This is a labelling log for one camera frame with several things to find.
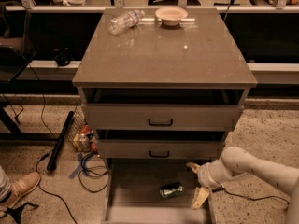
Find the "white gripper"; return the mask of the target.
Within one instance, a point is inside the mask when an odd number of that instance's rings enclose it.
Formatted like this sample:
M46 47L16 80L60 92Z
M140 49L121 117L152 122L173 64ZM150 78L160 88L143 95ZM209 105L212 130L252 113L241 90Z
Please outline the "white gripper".
M215 160L202 166L194 162L188 162L186 166L197 174L198 182L202 186L195 188L192 200L192 209L198 209L208 199L209 189L218 189L221 186L221 182L225 178L224 165L221 160Z

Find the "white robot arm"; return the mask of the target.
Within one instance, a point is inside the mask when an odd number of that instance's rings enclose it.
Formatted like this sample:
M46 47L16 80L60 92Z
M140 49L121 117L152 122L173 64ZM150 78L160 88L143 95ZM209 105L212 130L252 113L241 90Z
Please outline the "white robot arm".
M299 224L298 168L259 159L240 147L225 148L213 162L203 165L188 162L186 166L197 175L200 184L195 189L192 208L200 208L210 192L219 189L223 182L251 174L291 197L285 224Z

